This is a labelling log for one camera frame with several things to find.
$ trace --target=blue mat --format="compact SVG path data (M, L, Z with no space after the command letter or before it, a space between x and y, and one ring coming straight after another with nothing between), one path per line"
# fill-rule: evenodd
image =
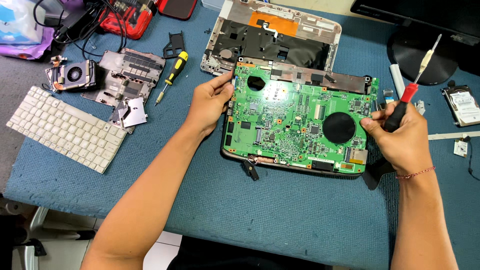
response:
M100 175L27 138L13 167L5 197L82 215L107 215L181 125L195 86L213 77L202 72L199 64L209 39L205 30L213 28L218 13L198 2L190 20L183 22L157 15L140 40L128 41L128 48L162 55L168 33L182 30L190 59L176 85L155 108L154 101L162 87L153 91L146 106L148 123L137 126L126 137L106 173ZM396 30L393 25L304 11L342 25L335 72L369 74L380 79L380 89L394 89L386 54L387 40ZM97 49L87 47L101 53L105 49L116 50L120 38L106 34L92 38L91 42ZM82 60L74 46L69 46L64 56L70 63ZM167 61L167 70L172 62ZM480 77L458 70L452 79L459 85L471 86L480 98ZM414 97L415 101L425 101L430 134L479 130L479 126L459 129L452 124L439 91L445 86L421 86ZM111 114L110 107L79 94L54 96L103 120ZM370 191L362 178L345 180L258 167L261 178L253 182L240 162L220 155L222 122L223 117L196 152L166 231L330 265L388 268L398 204L398 186L392 176L385 177L375 191ZM478 269L480 182L468 174L468 160L453 154L453 143L453 140L432 141L430 150L438 168L446 222L459 266ZM480 139L474 138L472 143L472 166L480 175Z

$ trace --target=yellow and black screwdriver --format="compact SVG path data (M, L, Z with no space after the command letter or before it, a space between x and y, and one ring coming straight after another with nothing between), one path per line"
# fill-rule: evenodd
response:
M173 84L173 81L175 78L177 78L180 74L180 72L183 70L185 67L185 64L187 63L188 60L188 53L186 51L181 52L178 57L175 59L175 63L173 64L172 70L170 71L170 75L168 75L168 78L165 80L165 87L163 88L162 92L160 95L158 95L155 106L162 100L163 95L165 94L165 89L167 89L167 86L170 86Z

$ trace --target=screwdriver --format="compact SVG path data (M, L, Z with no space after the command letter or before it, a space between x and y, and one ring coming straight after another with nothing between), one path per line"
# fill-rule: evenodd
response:
M185 64L187 63L187 60L188 60L188 53L186 51L182 51L178 55L178 57L175 59L175 62L172 66L172 70L170 70L170 75L165 80L165 83L166 83L165 87L163 88L160 95L158 95L154 106L156 106L162 100L163 95L165 94L165 90L167 89L167 86L170 86L170 85L173 84L173 81L178 77L180 72L185 67Z
M405 112L407 111L407 105L411 102L413 95L415 95L415 93L419 89L419 85L417 84L417 81L419 80L425 68L427 68L428 62L430 61L430 58L432 58L433 52L435 51L435 48L437 48L438 42L440 41L441 37L442 37L442 34L438 36L437 41L433 45L433 48L425 54L425 57L423 57L423 60L421 61L421 64L420 64L419 74L417 75L417 78L415 78L415 81L407 85L407 87L405 87L405 92L400 97L400 103L395 107L395 110L393 111L392 115L390 115L388 119L385 121L385 124L384 124L385 131L393 132L400 127L400 122L402 121L402 118L405 115Z

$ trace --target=hand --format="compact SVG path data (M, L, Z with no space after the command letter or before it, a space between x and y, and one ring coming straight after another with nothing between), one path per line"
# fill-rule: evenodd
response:
M220 114L226 110L225 102L233 94L234 87L228 82L231 78L232 72L229 72L195 88L184 126L204 137L215 129Z
M362 127L370 134L385 158L399 175L412 174L433 166L428 147L427 120L409 103L399 129L393 133L383 130L388 116L399 101L387 104L385 110L372 112L372 119L363 118Z

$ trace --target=white keyboard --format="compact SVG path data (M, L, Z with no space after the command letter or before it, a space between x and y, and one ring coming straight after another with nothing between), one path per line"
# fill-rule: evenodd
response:
M127 134L32 86L7 122L23 135L103 173Z

